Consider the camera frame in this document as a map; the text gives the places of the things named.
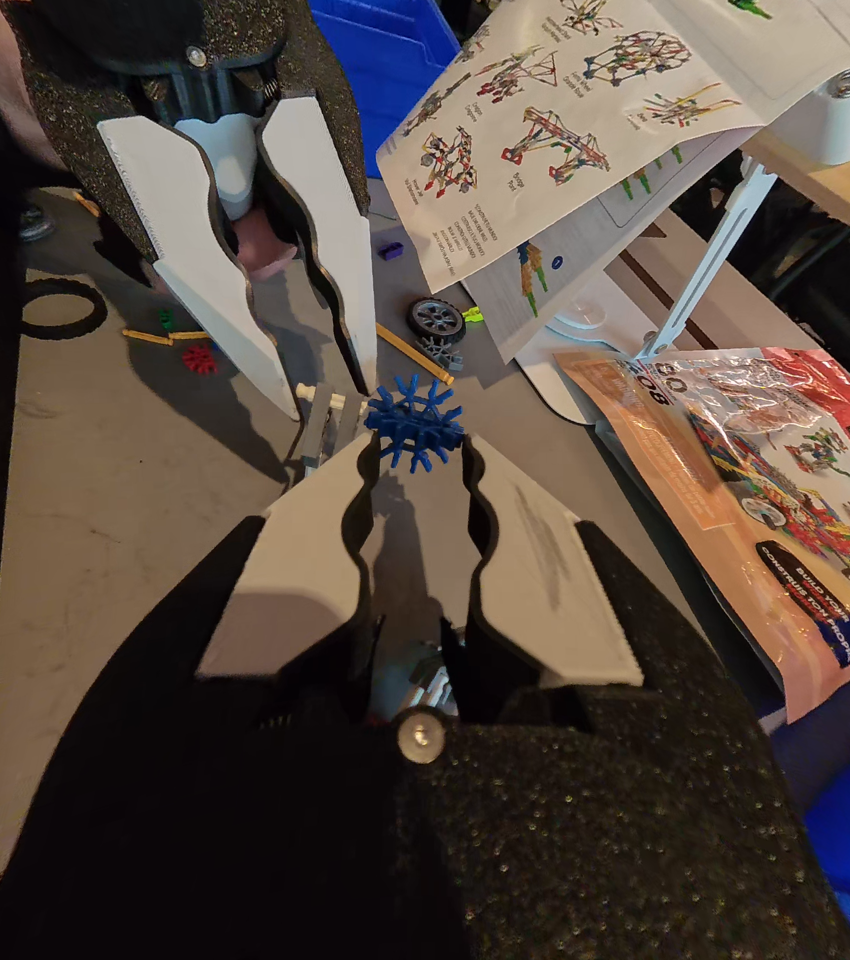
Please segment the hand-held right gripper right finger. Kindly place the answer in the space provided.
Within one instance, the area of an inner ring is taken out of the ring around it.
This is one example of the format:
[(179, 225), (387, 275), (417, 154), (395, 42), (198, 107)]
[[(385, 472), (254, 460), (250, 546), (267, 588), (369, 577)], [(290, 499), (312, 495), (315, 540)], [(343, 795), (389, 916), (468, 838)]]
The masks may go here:
[(462, 467), (479, 552), (460, 650), (463, 716), (496, 722), (527, 690), (639, 690), (644, 673), (580, 517), (483, 438), (465, 439)]

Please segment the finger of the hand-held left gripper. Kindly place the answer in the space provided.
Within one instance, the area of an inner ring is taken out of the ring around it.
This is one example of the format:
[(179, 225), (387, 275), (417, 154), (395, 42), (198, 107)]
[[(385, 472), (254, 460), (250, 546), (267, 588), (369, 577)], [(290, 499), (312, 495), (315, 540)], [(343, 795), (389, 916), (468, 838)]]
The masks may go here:
[(378, 356), (370, 224), (317, 99), (273, 102), (256, 145), (256, 185), (267, 210), (298, 241), (311, 287), (331, 310), (335, 343), (355, 388), (369, 395)]
[(276, 342), (259, 327), (248, 275), (224, 239), (203, 149), (147, 118), (107, 119), (97, 130), (157, 254), (157, 276), (259, 392), (298, 421)]

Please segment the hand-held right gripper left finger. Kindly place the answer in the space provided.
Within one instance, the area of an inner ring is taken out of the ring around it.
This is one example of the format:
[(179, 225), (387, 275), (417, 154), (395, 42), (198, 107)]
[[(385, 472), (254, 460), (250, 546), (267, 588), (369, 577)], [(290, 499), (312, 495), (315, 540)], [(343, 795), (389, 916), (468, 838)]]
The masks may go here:
[(381, 624), (360, 551), (380, 458), (379, 435), (360, 432), (267, 508), (197, 678), (263, 682), (288, 707), (319, 690), (364, 719)]

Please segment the blue snowflake toy connector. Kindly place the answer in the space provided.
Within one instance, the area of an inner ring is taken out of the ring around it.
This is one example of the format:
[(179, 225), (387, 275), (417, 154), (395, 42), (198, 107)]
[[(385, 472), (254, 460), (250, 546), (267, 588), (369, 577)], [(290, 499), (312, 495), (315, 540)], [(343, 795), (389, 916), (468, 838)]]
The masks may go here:
[(445, 410), (443, 405), (454, 397), (454, 390), (438, 379), (431, 381), (427, 394), (418, 393), (419, 376), (409, 382), (395, 377), (396, 393), (379, 387), (367, 405), (364, 425), (388, 440), (381, 457), (390, 459), (395, 469), (402, 457), (409, 458), (409, 472), (418, 468), (426, 473), (432, 470), (431, 455), (443, 464), (449, 454), (459, 450), (465, 439), (465, 431), (458, 422), (462, 407)]

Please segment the person's left hand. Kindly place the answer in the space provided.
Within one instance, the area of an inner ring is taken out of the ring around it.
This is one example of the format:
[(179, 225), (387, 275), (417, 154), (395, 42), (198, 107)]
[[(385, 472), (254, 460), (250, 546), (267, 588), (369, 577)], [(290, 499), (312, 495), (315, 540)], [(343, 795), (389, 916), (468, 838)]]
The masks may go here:
[[(49, 169), (66, 166), (42, 130), (27, 93), (18, 44), (0, 11), (0, 116), (24, 153)], [(263, 210), (251, 208), (232, 223), (238, 239), (237, 257), (254, 282), (262, 282), (287, 268), (297, 248), (280, 239)]]

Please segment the black toy tire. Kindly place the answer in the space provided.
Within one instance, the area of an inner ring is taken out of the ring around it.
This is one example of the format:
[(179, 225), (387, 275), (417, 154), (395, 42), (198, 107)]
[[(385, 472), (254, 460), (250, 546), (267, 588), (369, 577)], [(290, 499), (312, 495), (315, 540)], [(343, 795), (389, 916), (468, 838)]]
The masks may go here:
[(46, 342), (74, 340), (98, 330), (107, 319), (108, 306), (104, 297), (89, 284), (61, 277), (43, 277), (25, 283), (23, 294), (25, 306), (49, 296), (77, 297), (85, 301), (90, 309), (84, 317), (59, 325), (35, 325), (22, 318), (19, 331), (24, 337)]

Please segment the grey toy wheel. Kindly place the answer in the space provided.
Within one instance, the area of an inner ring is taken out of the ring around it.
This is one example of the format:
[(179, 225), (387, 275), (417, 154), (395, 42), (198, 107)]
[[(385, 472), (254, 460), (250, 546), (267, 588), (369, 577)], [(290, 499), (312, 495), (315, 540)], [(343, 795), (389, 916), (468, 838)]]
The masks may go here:
[(436, 297), (419, 298), (408, 306), (407, 325), (415, 337), (443, 344), (456, 344), (466, 335), (462, 312)]

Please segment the long yellow toy rod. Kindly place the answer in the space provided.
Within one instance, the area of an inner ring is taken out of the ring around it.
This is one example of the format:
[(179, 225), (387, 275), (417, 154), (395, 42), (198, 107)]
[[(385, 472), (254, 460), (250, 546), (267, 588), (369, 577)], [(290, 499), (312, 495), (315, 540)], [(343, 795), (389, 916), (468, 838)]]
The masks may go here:
[(448, 371), (442, 368), (442, 366), (439, 366), (431, 359), (430, 356), (422, 352), (420, 349), (406, 342), (397, 334), (378, 322), (375, 323), (375, 328), (378, 337), (383, 340), (383, 342), (388, 343), (395, 348), (395, 350), (407, 356), (410, 360), (419, 365), (434, 378), (448, 386), (451, 386), (455, 382), (455, 378)]

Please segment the grey snowflake toy connector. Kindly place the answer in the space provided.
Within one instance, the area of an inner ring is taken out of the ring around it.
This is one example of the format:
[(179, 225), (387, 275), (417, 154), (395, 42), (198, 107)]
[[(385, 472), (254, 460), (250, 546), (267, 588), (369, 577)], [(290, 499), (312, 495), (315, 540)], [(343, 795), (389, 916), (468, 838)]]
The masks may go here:
[(417, 346), (422, 354), (432, 363), (449, 374), (457, 374), (463, 370), (463, 358), (455, 351), (453, 343), (444, 342), (441, 338), (420, 338)]

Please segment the printed toy set bag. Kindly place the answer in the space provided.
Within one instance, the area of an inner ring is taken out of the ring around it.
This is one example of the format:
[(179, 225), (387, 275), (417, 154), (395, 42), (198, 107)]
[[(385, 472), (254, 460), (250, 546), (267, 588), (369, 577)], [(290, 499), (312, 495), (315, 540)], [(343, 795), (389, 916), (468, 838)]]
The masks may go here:
[(850, 373), (822, 349), (562, 351), (719, 597), (788, 723), (850, 683)]

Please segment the toy instruction booklet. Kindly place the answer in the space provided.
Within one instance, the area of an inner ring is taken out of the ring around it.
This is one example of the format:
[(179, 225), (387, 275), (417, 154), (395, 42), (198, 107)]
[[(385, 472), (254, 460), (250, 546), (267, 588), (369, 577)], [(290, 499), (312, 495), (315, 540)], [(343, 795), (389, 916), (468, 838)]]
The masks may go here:
[(378, 151), (504, 362), (661, 210), (850, 70), (850, 2), (503, 2)]

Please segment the white book stand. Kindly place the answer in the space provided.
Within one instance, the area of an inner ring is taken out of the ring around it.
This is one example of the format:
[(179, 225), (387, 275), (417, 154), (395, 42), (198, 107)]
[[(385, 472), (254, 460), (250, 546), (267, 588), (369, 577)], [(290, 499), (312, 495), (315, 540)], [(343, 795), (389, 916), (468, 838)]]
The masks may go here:
[[(811, 92), (743, 145), (742, 181), (730, 194), (707, 246), (675, 233), (677, 219), (624, 248), (613, 275), (593, 270), (541, 332), (516, 354), (516, 362), (551, 411), (592, 426), (595, 404), (557, 363), (556, 356), (596, 347), (644, 361), (681, 346), (685, 330), (702, 350), (735, 345), (798, 346), (809, 337), (771, 306), (771, 294), (745, 294), (730, 285), (725, 267), (776, 182), (787, 183), (839, 224), (850, 228), (850, 71)], [(732, 293), (758, 313), (745, 318)]]

